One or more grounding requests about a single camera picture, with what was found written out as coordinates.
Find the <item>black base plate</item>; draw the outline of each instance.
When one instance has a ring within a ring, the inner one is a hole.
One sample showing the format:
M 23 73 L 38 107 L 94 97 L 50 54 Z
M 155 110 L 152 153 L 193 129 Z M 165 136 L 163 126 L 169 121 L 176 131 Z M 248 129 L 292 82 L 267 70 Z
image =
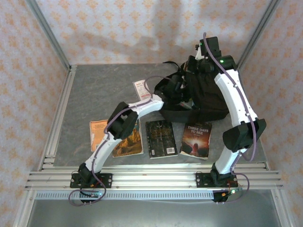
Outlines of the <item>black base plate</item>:
M 102 183 L 105 185 L 106 188 L 112 187 L 112 181 L 113 181 L 112 174 L 97 173 L 96 176 L 102 181 Z M 71 175 L 70 187 L 71 188 L 103 188 L 99 183 L 96 186 L 88 185 L 84 183 L 78 173 L 73 173 Z
M 210 173 L 196 173 L 196 184 L 197 188 L 236 188 L 238 187 L 237 177 L 231 175 L 230 177 L 224 178 L 216 185 L 210 175 Z

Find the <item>patterned wallpaper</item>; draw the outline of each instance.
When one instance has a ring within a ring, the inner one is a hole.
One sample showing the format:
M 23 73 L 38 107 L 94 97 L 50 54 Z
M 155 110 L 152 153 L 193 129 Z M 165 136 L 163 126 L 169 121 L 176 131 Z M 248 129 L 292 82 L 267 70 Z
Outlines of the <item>patterned wallpaper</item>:
M 66 70 L 24 0 L 1 0 L 0 11 L 0 226 L 9 227 L 41 157 Z
M 283 171 L 298 226 L 303 223 L 302 25 L 302 1 L 282 1 L 241 70 L 251 105 L 267 121 L 261 141 L 271 168 Z
M 239 60 L 270 0 L 37 0 L 70 64 L 185 62 L 203 37 Z

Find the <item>black backpack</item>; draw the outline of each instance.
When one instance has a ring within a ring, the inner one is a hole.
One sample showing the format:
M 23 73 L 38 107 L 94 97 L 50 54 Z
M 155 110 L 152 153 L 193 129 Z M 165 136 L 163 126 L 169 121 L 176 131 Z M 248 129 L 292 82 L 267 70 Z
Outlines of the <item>black backpack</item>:
M 224 97 L 214 81 L 212 73 L 190 74 L 183 70 L 184 64 L 178 66 L 178 71 L 167 76 L 170 79 L 180 79 L 183 87 L 174 94 L 167 95 L 166 87 L 169 80 L 161 80 L 155 87 L 154 93 L 166 97 L 165 104 L 160 110 L 161 115 L 169 122 L 195 123 L 221 120 L 228 114 Z M 191 109 L 179 105 L 181 102 L 193 101 Z

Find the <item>metal bracket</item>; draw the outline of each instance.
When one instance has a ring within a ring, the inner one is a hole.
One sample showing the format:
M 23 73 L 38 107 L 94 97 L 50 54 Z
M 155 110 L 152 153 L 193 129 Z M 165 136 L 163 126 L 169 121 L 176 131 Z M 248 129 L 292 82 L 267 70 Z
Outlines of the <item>metal bracket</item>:
M 236 188 L 238 187 L 238 179 L 232 175 L 215 184 L 210 173 L 196 173 L 196 184 L 197 188 Z
M 106 188 L 112 187 L 113 175 L 112 174 L 105 174 L 105 173 L 97 173 L 97 178 L 102 181 Z M 102 185 L 97 183 L 96 185 L 88 185 L 83 182 L 79 173 L 73 173 L 71 175 L 71 188 L 103 188 Z

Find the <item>orange floral pattern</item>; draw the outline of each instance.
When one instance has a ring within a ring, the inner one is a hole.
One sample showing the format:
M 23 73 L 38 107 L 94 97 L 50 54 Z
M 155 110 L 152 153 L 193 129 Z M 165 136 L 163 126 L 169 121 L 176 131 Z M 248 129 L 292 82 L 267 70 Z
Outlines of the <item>orange floral pattern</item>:
M 185 62 L 203 32 L 238 61 L 269 2 L 38 1 L 70 64 Z
M 10 227 L 42 155 L 66 70 L 26 1 L 2 0 L 0 10 L 0 226 Z
M 303 223 L 302 12 L 301 1 L 282 1 L 241 70 L 252 106 L 267 121 L 261 141 L 272 169 L 283 171 L 297 226 Z

